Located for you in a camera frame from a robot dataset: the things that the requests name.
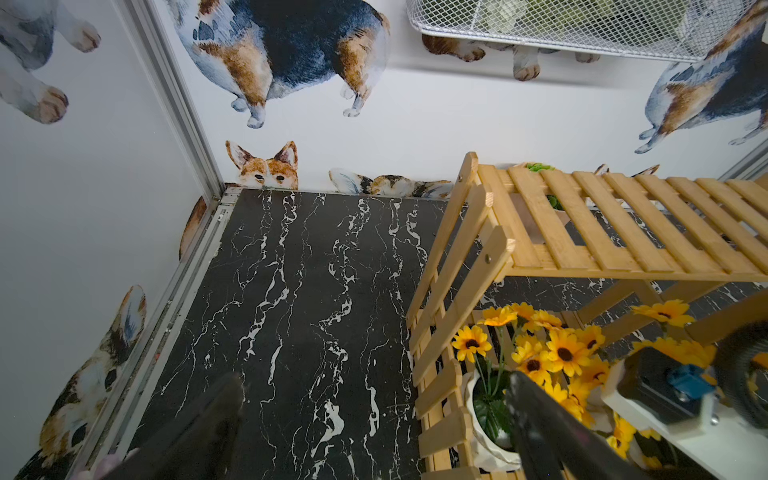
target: corgi illustration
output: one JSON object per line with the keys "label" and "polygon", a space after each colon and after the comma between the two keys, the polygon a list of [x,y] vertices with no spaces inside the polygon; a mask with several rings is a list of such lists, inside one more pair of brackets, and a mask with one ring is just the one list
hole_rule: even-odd
{"label": "corgi illustration", "polygon": [[356,117],[389,56],[389,22],[362,0],[167,0],[181,43],[203,75],[237,96],[247,125],[266,101],[339,75]]}
{"label": "corgi illustration", "polygon": [[60,0],[0,2],[0,97],[42,124],[61,120],[69,105],[63,91],[31,73],[48,63],[56,31],[79,51],[101,43],[96,28],[76,19]]}
{"label": "corgi illustration", "polygon": [[342,194],[367,194],[382,197],[449,198],[453,183],[447,180],[435,182],[413,181],[400,175],[379,175],[370,179],[342,168],[328,172],[336,189]]}
{"label": "corgi illustration", "polygon": [[296,155],[296,144],[288,142],[275,158],[264,160],[254,157],[240,145],[227,140],[227,153],[240,170],[238,184],[248,188],[283,188],[299,190],[299,157]]}
{"label": "corgi illustration", "polygon": [[94,354],[69,379],[40,431],[40,450],[16,480],[64,480],[144,330],[147,299],[138,285],[123,298]]}
{"label": "corgi illustration", "polygon": [[653,125],[640,134],[644,154],[667,135],[722,118],[760,111],[757,126],[729,144],[738,145],[768,127],[768,45],[762,42],[768,0],[758,0],[725,38],[698,63],[673,63],[661,74],[645,105]]}
{"label": "corgi illustration", "polygon": [[[432,37],[430,35],[422,35],[422,43],[429,53],[434,55],[452,55],[463,61],[477,61],[485,57],[485,50],[482,47],[493,48],[499,51],[512,50],[515,53],[512,60],[512,73],[519,81],[533,80],[541,73],[541,66],[538,64],[539,52],[550,54],[558,51],[528,45],[510,45],[494,41]],[[576,61],[580,63],[593,63],[599,59],[600,55],[576,52]]]}
{"label": "corgi illustration", "polygon": [[205,215],[206,208],[207,205],[205,204],[205,199],[203,199],[203,196],[200,195],[200,198],[197,199],[197,203],[195,203],[194,207],[192,208],[190,217],[187,218],[187,224],[184,226],[184,232],[181,234],[181,242],[179,243],[179,260],[181,260],[181,257],[184,256],[184,253],[187,252],[187,249],[192,244],[192,239],[194,239],[194,234],[197,232],[197,228],[200,226],[200,222],[203,220],[203,215]]}

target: white wire basket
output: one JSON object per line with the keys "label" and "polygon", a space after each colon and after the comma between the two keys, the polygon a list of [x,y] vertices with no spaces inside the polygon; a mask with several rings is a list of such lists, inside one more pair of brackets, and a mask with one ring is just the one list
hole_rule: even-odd
{"label": "white wire basket", "polygon": [[756,0],[407,0],[437,37],[658,60],[703,60]]}

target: white flower pot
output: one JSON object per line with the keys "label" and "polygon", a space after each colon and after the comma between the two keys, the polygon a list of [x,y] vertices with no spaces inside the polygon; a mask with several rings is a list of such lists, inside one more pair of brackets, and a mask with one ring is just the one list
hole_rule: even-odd
{"label": "white flower pot", "polygon": [[472,391],[475,389],[480,375],[475,370],[472,373],[466,373],[462,377],[462,395],[464,396],[464,405],[472,416],[472,432],[474,435],[469,440],[469,447],[475,456],[475,466],[486,470],[487,472],[510,472],[521,467],[520,455],[515,452],[508,452],[496,445],[485,432],[478,422],[475,415],[475,407],[472,405]]}

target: wooden plant stand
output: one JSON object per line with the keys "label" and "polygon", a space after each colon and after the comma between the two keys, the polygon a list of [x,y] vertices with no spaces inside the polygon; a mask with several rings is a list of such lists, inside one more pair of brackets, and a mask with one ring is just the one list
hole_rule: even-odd
{"label": "wooden plant stand", "polygon": [[[523,198],[529,210],[523,213],[533,218],[544,243],[531,241],[511,194]],[[574,244],[547,195],[558,197],[586,246]],[[588,209],[587,197],[598,206],[625,247],[614,245]],[[617,199],[629,204],[666,247],[657,248]],[[651,200],[663,204],[686,232],[681,233]],[[465,203],[467,210],[446,251]],[[691,207],[696,207],[703,217]],[[460,393],[462,370],[450,346],[456,330],[474,323],[478,312],[473,309],[492,282],[506,276],[619,279],[580,310],[557,313],[574,328],[589,324],[633,293],[647,305],[672,299],[691,302],[727,282],[768,281],[768,248],[763,244],[768,240],[767,214],[768,191],[751,181],[722,183],[680,177],[661,180],[650,175],[628,178],[623,174],[595,176],[558,170],[534,173],[524,167],[498,170],[492,165],[478,165],[477,156],[467,154],[406,315],[411,334],[409,349],[415,359],[413,383],[419,393],[415,409],[422,422],[419,453],[427,470],[422,480],[525,477],[520,471],[481,476],[474,466],[468,443],[472,422]],[[757,237],[742,222],[749,224]],[[723,235],[733,241],[737,250]],[[466,257],[477,238],[482,242],[482,251],[472,261]],[[444,253],[445,262],[438,271]],[[464,262],[472,266],[446,311],[445,295]],[[676,283],[658,293],[651,280]],[[669,333],[708,345],[738,326],[764,318],[768,318],[768,289],[684,329],[669,329]],[[606,343],[652,321],[628,313],[603,328]],[[505,343],[509,347],[502,355],[508,365],[513,365],[509,358],[512,343]],[[495,354],[490,353],[493,362]],[[438,358],[442,358],[443,365],[439,371],[435,364]],[[458,467],[451,466],[450,448],[458,453]]]}

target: white wall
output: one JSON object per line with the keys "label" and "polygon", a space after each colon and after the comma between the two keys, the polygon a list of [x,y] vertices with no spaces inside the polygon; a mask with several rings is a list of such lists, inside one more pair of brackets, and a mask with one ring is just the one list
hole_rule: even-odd
{"label": "white wall", "polygon": [[408,23],[404,0],[370,0],[392,24],[389,66],[357,118],[342,111],[351,100],[335,76],[266,104],[261,129],[246,126],[248,113],[230,107],[234,95],[208,81],[176,36],[164,0],[155,0],[180,69],[225,181],[238,170],[224,142],[270,158],[295,141],[301,190],[334,190],[328,170],[401,174],[417,180],[452,180],[467,151],[481,163],[539,161],[566,171],[636,174],[661,164],[661,177],[718,177],[754,149],[766,134],[740,146],[758,113],[676,131],[646,154],[634,150],[648,129],[644,107],[664,61],[603,56],[580,64],[573,53],[539,55],[533,81],[512,77],[512,53],[486,48],[487,56],[466,64],[429,54]]}
{"label": "white wall", "polygon": [[86,54],[57,34],[34,73],[66,93],[67,114],[43,125],[0,101],[0,478],[38,450],[132,285],[152,315],[203,193],[114,5],[65,3],[101,35]]}

